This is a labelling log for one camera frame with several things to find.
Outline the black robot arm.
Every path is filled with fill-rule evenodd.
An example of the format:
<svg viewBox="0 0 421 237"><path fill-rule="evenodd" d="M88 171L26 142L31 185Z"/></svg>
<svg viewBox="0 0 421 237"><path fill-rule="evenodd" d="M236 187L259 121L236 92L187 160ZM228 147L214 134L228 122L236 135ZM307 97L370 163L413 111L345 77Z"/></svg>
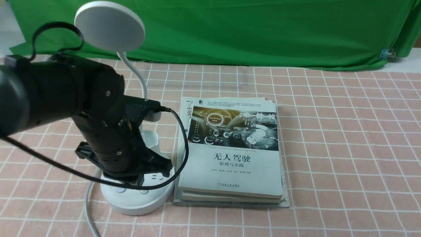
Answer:
<svg viewBox="0 0 421 237"><path fill-rule="evenodd" d="M1 137L71 118L85 141L75 150L104 176L142 182L145 174L170 176L171 160L140 132L162 111L158 101L124 94L124 77L111 66L66 57L32 63L8 56L1 66Z"/></svg>

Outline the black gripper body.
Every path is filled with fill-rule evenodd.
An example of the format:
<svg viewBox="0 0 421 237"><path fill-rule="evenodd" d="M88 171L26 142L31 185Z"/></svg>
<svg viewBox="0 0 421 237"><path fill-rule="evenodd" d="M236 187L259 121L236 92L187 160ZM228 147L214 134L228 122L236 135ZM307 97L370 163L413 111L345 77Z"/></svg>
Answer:
<svg viewBox="0 0 421 237"><path fill-rule="evenodd" d="M155 173L155 166L147 163L150 154L139 149L134 139L140 138L133 120L123 115L117 123L107 125L103 120L79 114L72 117L86 140L76 154L100 168L104 176L118 182L142 182L145 174Z"/></svg>

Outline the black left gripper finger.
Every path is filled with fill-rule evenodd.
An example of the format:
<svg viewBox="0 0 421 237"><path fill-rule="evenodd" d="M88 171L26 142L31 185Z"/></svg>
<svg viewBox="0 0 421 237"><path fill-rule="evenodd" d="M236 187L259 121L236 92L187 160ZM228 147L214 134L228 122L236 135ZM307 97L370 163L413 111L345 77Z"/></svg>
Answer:
<svg viewBox="0 0 421 237"><path fill-rule="evenodd" d="M173 169L171 159L166 158L158 153L153 153L152 160L149 164L150 173L160 173L165 178L171 177L170 172Z"/></svg>

